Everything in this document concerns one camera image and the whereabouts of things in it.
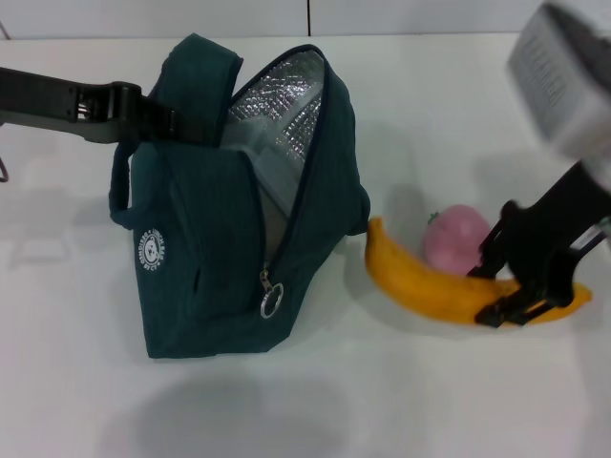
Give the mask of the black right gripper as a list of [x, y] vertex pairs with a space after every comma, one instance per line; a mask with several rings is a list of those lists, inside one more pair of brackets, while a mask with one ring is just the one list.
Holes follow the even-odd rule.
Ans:
[[494, 280], [507, 263], [514, 281], [487, 281], [492, 302], [477, 324], [523, 326], [575, 298], [573, 278], [581, 259], [606, 239], [610, 195], [581, 164], [572, 166], [535, 204], [499, 221], [479, 246], [469, 277]]

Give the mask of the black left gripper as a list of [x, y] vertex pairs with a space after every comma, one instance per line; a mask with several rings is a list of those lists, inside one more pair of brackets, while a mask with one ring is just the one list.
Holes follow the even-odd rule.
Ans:
[[13, 69], [1, 70], [1, 122], [77, 135], [93, 143], [138, 138], [212, 145], [215, 128], [141, 94], [124, 82], [93, 85]]

